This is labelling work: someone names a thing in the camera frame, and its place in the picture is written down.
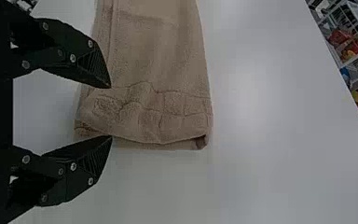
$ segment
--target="folded towel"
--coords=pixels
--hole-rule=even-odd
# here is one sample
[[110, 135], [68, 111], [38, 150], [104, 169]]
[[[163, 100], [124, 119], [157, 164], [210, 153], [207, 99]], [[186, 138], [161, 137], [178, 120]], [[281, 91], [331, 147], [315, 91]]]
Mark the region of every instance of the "folded towel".
[[82, 86], [77, 137], [108, 133], [119, 147], [206, 146], [213, 112], [195, 0], [98, 0], [92, 36], [113, 87]]

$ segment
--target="table surface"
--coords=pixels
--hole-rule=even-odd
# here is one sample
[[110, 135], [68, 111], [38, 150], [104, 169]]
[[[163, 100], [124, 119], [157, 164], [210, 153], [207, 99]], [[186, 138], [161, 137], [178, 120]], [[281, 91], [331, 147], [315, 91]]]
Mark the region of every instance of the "table surface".
[[[100, 182], [14, 223], [358, 223], [358, 110], [302, 0], [199, 0], [214, 128], [194, 151], [113, 148]], [[94, 3], [42, 0], [36, 17], [89, 34]], [[15, 144], [72, 143], [78, 85], [15, 81]]]

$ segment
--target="wire rack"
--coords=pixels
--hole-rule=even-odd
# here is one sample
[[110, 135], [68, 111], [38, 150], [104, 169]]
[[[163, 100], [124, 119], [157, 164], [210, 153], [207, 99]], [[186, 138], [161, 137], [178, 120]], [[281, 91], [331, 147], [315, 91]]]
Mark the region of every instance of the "wire rack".
[[[346, 67], [350, 71], [351, 83], [357, 82], [358, 53], [348, 60], [344, 60], [341, 57], [341, 51], [354, 41], [355, 38], [358, 38], [358, 0], [306, 0], [306, 2], [325, 37], [325, 43], [337, 67]], [[352, 39], [339, 47], [333, 47], [327, 39], [336, 29], [351, 34]]]

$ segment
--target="white tabletop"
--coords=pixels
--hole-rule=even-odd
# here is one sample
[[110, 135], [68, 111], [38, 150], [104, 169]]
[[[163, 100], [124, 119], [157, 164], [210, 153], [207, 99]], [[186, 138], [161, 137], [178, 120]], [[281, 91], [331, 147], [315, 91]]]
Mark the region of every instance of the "white tabletop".
[[[94, 3], [35, 16], [90, 33]], [[112, 149], [100, 182], [15, 223], [358, 223], [358, 110], [305, 1], [199, 0], [214, 128], [200, 151]], [[15, 144], [71, 144], [75, 82], [15, 82]]]

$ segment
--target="yellow object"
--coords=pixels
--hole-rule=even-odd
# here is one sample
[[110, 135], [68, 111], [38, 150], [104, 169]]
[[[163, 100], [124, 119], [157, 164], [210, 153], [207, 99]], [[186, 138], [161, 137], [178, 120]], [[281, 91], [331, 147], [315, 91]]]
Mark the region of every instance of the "yellow object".
[[351, 92], [353, 100], [358, 103], [358, 91]]

